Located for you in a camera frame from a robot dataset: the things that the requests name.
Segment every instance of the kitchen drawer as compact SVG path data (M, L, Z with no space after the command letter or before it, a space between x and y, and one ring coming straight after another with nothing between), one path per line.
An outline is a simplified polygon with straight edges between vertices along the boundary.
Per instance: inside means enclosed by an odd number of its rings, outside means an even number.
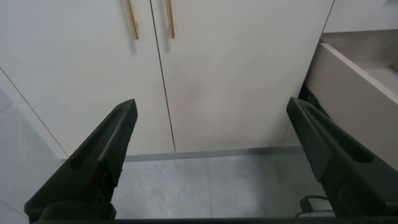
M398 170L398 30L322 41L306 85L336 124Z

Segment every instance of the cabinet door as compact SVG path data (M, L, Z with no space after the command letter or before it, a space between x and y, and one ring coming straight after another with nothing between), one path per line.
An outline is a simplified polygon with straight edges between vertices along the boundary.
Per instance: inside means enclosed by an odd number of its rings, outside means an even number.
M174 152L149 1L2 0L0 66L70 155L122 101L138 121L128 155Z
M279 146L332 3L152 1L176 151Z

